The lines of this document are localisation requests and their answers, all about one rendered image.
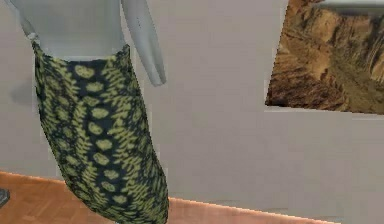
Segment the dark grey base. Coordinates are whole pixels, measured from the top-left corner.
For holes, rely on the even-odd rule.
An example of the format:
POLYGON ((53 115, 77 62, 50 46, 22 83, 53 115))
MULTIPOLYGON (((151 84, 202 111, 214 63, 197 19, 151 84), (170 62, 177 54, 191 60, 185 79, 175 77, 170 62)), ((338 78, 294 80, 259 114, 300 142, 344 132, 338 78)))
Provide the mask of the dark grey base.
POLYGON ((0 208, 10 199, 10 192, 7 189, 0 188, 0 208))

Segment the brown landscape painting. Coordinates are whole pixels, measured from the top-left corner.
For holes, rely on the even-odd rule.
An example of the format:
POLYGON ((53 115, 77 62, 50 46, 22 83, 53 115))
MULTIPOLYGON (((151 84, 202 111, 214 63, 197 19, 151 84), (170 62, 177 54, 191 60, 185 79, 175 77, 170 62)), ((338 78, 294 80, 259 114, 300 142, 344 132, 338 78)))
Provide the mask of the brown landscape painting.
POLYGON ((289 0, 265 104, 384 115, 384 2, 289 0))

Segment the grey mannequin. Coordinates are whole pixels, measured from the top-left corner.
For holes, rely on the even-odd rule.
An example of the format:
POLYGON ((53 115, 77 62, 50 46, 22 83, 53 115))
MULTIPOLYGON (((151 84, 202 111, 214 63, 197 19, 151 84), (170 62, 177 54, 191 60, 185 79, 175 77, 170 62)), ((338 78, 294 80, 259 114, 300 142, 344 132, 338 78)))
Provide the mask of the grey mannequin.
POLYGON ((122 21, 152 85, 166 83, 161 48, 146 0, 3 0, 28 38, 47 55, 101 59, 126 44, 122 21))

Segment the green black patterned skirt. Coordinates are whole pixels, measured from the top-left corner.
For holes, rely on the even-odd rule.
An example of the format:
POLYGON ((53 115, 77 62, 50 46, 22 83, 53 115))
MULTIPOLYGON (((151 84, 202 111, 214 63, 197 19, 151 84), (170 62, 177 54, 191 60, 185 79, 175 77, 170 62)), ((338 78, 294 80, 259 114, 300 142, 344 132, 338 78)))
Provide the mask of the green black patterned skirt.
POLYGON ((166 224, 166 175, 130 48, 90 61, 33 51, 41 127, 68 189, 117 224, 166 224))

